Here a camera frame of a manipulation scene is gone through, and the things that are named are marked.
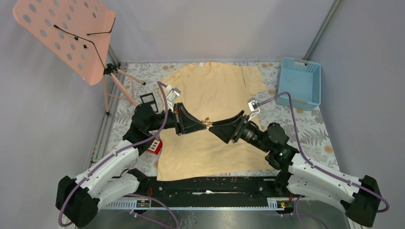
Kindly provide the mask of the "black open brooch case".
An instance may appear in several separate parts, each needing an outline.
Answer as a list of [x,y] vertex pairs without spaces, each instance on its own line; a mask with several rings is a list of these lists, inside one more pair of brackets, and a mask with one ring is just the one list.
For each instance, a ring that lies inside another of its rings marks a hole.
[[148,104],[152,107],[154,112],[158,112],[158,106],[157,106],[157,102],[155,99],[155,96],[153,93],[147,93],[147,94],[143,94],[140,96],[140,99],[142,101],[143,104]]

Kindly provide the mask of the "yellow shirt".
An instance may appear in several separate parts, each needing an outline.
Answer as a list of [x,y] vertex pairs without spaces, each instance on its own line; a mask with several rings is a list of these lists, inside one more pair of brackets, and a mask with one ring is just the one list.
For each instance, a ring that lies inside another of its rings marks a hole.
[[[219,121],[248,111],[247,101],[256,94],[273,90],[276,70],[220,62],[185,65],[162,79],[181,91],[178,102],[199,120]],[[160,133],[163,142],[157,178],[173,181],[243,171],[272,170],[265,153],[238,141],[226,144],[208,130],[178,136],[174,130]]]

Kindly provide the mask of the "floral patterned table mat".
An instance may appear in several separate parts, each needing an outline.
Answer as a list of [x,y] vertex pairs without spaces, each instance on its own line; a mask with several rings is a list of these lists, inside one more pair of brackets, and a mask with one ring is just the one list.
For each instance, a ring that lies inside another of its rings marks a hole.
[[[261,67],[258,63],[225,63],[238,66]],[[127,72],[146,82],[145,85],[137,85],[134,92],[136,97],[142,94],[153,93],[158,104],[158,109],[163,112],[165,109],[164,99],[167,95],[165,89],[160,89],[158,82],[173,71],[185,66],[185,63],[133,63],[128,66]],[[276,84],[279,80],[281,69],[280,63],[271,63],[276,70],[276,79],[273,90],[268,90],[267,94],[256,94],[252,98],[258,101],[266,101],[261,106],[260,113],[253,118],[253,122],[261,131],[265,131],[270,123],[278,123],[289,137],[288,144],[294,148],[301,148],[305,156],[311,161],[322,164],[334,170],[339,170],[336,157],[334,155],[330,138],[326,130],[319,108],[306,111],[294,107],[276,104],[272,97],[276,94]],[[147,176],[157,178],[159,155],[145,152],[135,160],[130,161],[126,168],[137,168]],[[275,176],[277,170],[243,171],[210,176]]]

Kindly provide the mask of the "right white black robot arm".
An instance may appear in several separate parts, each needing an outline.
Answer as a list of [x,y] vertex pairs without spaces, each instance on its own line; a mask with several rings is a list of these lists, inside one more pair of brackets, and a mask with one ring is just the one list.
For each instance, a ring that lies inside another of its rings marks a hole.
[[274,180],[275,193],[289,193],[317,199],[341,210],[349,219],[371,228],[380,205],[377,181],[368,175],[351,176],[303,156],[288,144],[289,137],[278,123],[265,131],[241,111],[236,116],[213,122],[209,131],[225,143],[243,140],[267,153],[265,160],[279,170]]

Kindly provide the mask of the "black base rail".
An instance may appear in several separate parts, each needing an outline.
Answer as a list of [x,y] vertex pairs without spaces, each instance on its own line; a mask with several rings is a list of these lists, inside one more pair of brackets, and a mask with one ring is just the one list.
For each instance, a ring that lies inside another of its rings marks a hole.
[[253,197],[288,197],[279,194],[274,177],[195,177],[176,181],[158,181],[156,177],[141,180],[135,194],[149,197],[173,197],[177,194],[205,193],[244,194]]

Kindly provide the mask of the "light blue plastic basket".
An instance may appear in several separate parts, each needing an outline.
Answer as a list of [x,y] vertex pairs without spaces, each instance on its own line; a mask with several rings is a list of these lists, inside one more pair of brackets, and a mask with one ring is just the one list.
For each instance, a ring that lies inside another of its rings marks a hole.
[[321,104],[321,65],[318,62],[284,57],[277,92],[281,95],[276,103],[312,111]]

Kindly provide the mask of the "pink perforated music stand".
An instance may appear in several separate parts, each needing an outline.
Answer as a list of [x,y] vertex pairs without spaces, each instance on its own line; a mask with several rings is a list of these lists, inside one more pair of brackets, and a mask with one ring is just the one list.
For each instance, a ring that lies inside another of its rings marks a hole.
[[143,80],[107,63],[116,13],[101,0],[19,0],[12,9],[15,20],[65,62],[89,85],[103,84],[108,105],[106,77],[123,94],[122,99],[138,105],[117,77],[123,74],[142,85]]

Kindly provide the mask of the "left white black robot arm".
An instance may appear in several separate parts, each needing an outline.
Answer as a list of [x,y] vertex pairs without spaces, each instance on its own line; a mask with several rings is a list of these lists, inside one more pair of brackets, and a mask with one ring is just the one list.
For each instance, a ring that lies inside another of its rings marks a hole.
[[160,131],[171,128],[176,135],[185,135],[205,130],[206,125],[191,115],[183,103],[175,103],[172,109],[161,113],[150,104],[136,106],[129,130],[112,152],[76,177],[65,176],[59,181],[55,203],[60,211],[59,225],[84,227],[103,206],[121,196],[146,194],[147,181],[132,172],[112,183],[108,181],[128,162],[151,149]]

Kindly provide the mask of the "red box with white squares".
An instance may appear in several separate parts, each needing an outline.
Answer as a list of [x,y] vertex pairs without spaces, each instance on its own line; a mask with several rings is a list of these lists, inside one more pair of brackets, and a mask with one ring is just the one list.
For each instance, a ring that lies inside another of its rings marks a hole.
[[158,155],[162,149],[162,146],[163,146],[163,142],[160,139],[154,139],[154,141],[148,147],[147,151],[152,154]]

